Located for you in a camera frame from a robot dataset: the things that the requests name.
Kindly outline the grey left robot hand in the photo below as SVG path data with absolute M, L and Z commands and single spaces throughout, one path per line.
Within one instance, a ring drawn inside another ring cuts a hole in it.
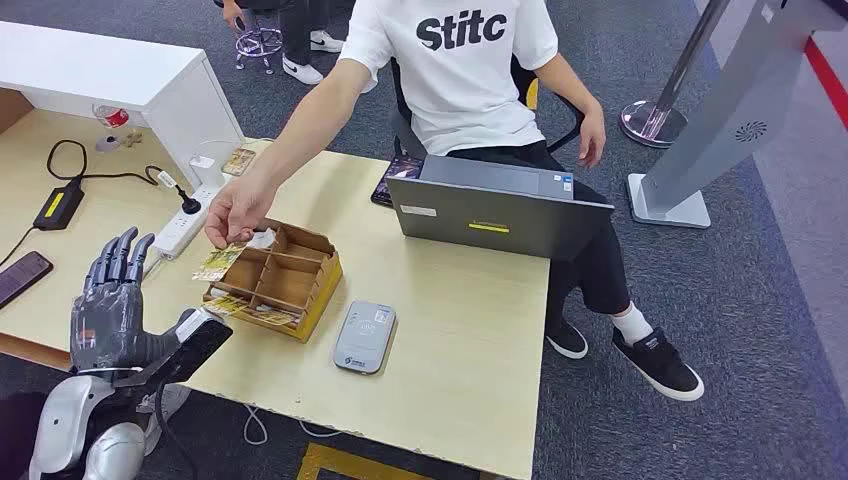
M 163 334 L 143 326 L 141 289 L 144 263 L 153 233 L 137 239 L 133 226 L 107 242 L 73 300 L 70 327 L 71 369 L 74 375 L 106 375 L 143 369 L 181 345 L 177 328 L 192 314 L 183 311 Z

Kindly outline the person's right hand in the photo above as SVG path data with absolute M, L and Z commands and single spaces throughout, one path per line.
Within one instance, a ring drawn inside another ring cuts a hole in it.
M 204 233 L 217 249 L 247 243 L 264 223 L 279 185 L 252 174 L 226 184 L 208 208 Z

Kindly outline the person's left hand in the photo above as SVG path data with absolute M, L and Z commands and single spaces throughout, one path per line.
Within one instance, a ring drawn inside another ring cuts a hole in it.
M 592 100 L 583 111 L 580 126 L 578 163 L 584 167 L 595 167 L 606 144 L 606 128 L 603 110 L 597 100 Z

